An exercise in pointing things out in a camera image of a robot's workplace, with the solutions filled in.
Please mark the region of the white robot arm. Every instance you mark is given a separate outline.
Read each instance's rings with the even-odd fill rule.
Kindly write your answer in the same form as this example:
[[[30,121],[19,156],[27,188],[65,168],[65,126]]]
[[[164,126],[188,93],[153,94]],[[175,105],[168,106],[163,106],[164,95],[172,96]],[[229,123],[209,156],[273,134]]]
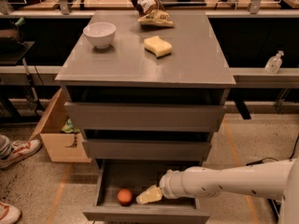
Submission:
[[[278,224],[299,224],[299,160],[273,161],[222,170],[193,166],[169,170],[136,197],[139,204],[162,198],[212,197],[220,192],[262,197],[281,202]]]

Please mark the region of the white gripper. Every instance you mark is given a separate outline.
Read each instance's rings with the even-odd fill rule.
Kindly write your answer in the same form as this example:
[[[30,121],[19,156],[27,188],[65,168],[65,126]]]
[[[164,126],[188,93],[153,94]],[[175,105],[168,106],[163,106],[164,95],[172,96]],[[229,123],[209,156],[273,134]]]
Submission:
[[[138,204],[159,202],[163,196],[167,199],[193,198],[194,168],[185,171],[168,170],[160,179],[159,187],[153,185],[136,197]]]

